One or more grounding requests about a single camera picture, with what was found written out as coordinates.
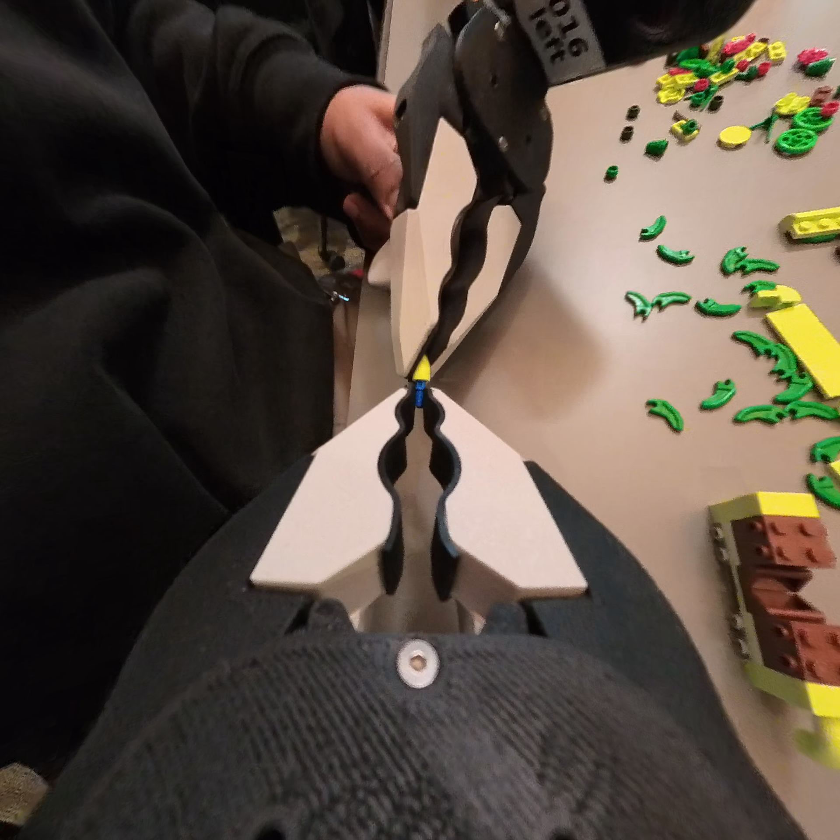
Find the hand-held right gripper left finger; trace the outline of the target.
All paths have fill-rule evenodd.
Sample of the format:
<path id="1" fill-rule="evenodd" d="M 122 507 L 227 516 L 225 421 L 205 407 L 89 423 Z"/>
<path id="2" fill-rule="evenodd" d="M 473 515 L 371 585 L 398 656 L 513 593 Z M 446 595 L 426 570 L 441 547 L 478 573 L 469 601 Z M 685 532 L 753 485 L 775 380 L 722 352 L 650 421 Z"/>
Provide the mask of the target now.
<path id="1" fill-rule="evenodd" d="M 414 395 L 389 395 L 311 457 L 250 575 L 253 586 L 341 602 L 353 615 L 403 576 L 396 482 L 407 466 Z"/>

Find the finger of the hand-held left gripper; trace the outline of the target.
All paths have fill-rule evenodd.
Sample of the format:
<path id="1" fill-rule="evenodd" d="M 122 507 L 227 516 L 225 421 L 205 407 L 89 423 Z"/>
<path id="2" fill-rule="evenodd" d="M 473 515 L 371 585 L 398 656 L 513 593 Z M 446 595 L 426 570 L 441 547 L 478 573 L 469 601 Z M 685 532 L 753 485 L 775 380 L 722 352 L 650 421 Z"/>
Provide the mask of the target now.
<path id="1" fill-rule="evenodd" d="M 453 233 L 476 184 L 465 139 L 439 120 L 418 203 L 392 225 L 392 344 L 396 372 L 405 378 L 412 377 L 438 324 L 439 293 L 453 264 Z"/>
<path id="2" fill-rule="evenodd" d="M 497 299 L 521 231 L 509 205 L 486 202 L 461 221 L 455 263 L 439 295 L 437 325 L 425 346 L 435 375 Z"/>

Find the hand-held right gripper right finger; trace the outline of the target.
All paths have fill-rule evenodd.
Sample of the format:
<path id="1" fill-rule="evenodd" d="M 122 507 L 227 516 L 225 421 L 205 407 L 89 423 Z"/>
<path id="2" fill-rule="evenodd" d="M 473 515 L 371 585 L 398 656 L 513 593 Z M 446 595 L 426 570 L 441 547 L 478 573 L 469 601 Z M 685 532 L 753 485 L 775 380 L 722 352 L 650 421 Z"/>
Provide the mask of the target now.
<path id="1" fill-rule="evenodd" d="M 423 424 L 441 489 L 430 548 L 438 599 L 486 620 L 497 604 L 586 593 L 519 453 L 436 388 L 424 398 Z"/>

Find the heap of small flower pieces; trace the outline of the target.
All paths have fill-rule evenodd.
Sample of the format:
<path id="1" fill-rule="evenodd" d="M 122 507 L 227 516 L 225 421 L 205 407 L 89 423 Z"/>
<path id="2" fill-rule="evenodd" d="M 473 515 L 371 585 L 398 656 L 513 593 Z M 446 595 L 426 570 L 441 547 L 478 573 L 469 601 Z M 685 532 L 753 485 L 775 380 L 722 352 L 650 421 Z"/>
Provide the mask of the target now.
<path id="1" fill-rule="evenodd" d="M 786 57 L 785 42 L 759 38 L 754 33 L 718 38 L 669 57 L 666 71 L 654 84 L 656 100 L 662 105 L 685 103 L 691 114 L 675 112 L 669 139 L 648 141 L 644 155 L 657 160 L 664 156 L 671 142 L 685 145 L 693 141 L 701 130 L 697 116 L 720 110 L 724 87 L 734 81 L 749 84 L 762 80 L 773 68 L 781 66 Z M 772 144 L 777 154 L 801 157 L 810 153 L 838 120 L 838 97 L 838 87 L 827 85 L 808 94 L 789 92 L 759 122 L 725 127 L 717 137 L 717 146 L 735 151 L 745 146 L 754 134 L 761 133 L 764 142 Z"/>

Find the brown and lime brick assembly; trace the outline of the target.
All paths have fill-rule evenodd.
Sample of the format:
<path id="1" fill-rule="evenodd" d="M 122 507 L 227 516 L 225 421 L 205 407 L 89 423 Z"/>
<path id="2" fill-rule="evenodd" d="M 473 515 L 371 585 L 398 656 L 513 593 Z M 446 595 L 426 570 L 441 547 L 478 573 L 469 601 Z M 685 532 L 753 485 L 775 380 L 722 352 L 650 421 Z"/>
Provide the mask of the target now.
<path id="1" fill-rule="evenodd" d="M 839 628 L 804 597 L 832 550 L 813 498 L 758 491 L 712 504 L 710 534 L 730 592 L 733 643 L 755 688 L 838 720 Z"/>

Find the person's left forearm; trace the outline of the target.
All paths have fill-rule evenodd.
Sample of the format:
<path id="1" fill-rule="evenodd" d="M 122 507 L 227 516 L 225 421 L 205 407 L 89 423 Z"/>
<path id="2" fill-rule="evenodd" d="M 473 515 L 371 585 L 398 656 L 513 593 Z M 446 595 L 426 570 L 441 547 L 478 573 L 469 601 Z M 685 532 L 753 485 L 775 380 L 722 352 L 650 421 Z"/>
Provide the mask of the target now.
<path id="1" fill-rule="evenodd" d="M 320 148 L 334 95 L 372 82 L 242 7 L 115 4 L 115 36 L 190 169 L 234 226 L 267 238 L 282 207 L 346 220 Z"/>

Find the person's left hand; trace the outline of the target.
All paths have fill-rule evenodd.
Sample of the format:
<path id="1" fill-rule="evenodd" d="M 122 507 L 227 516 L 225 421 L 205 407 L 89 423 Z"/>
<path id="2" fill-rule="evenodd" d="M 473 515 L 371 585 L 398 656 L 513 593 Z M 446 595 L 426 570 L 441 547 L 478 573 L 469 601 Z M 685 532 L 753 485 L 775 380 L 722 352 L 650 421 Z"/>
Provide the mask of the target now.
<path id="1" fill-rule="evenodd" d="M 371 251 L 390 236 L 403 178 L 395 105 L 395 97 L 377 87 L 345 87 L 331 99 L 320 132 L 323 159 L 342 184 L 343 213 Z"/>

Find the scatter of green leaf pieces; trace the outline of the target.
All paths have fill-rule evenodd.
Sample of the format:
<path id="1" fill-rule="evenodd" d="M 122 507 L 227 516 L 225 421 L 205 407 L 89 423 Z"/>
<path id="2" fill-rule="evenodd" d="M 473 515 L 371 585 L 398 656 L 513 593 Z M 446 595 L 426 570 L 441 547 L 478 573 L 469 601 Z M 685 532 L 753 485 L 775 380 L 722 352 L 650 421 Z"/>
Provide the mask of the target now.
<path id="1" fill-rule="evenodd" d="M 838 398 L 829 400 L 819 392 L 811 376 L 806 373 L 802 362 L 775 334 L 765 319 L 768 311 L 751 307 L 751 302 L 757 292 L 774 289 L 777 286 L 795 290 L 804 302 L 802 295 L 796 289 L 770 277 L 780 267 L 776 261 L 750 255 L 746 246 L 730 248 L 721 258 L 720 270 L 725 277 L 736 274 L 740 274 L 742 278 L 759 275 L 744 284 L 742 294 L 749 296 L 749 306 L 752 310 L 763 313 L 763 320 L 769 325 L 775 338 L 771 338 L 768 334 L 744 329 L 734 331 L 731 338 L 749 347 L 756 356 L 772 360 L 771 374 L 781 388 L 771 397 L 769 403 L 745 406 L 733 415 L 732 421 L 735 424 L 756 422 L 776 425 L 785 419 L 800 420 L 813 417 L 835 424 L 838 429 Z M 646 320 L 655 309 L 662 311 L 674 305 L 691 302 L 694 303 L 695 310 L 707 319 L 731 319 L 743 310 L 743 305 L 738 303 L 725 303 L 710 297 L 694 299 L 682 291 L 660 292 L 648 298 L 629 290 L 625 294 L 625 300 L 633 306 L 633 315 L 642 320 Z M 722 409 L 732 401 L 737 390 L 732 380 L 718 381 L 713 386 L 710 396 L 699 404 L 699 409 L 705 412 Z M 660 398 L 652 398 L 646 401 L 646 410 L 649 415 L 663 419 L 672 431 L 677 433 L 684 431 L 684 417 L 673 403 Z M 813 464 L 823 464 L 824 467 L 820 475 L 811 472 L 805 476 L 807 489 L 823 504 L 838 510 L 838 432 L 834 436 L 817 441 L 812 446 L 810 460 Z"/>

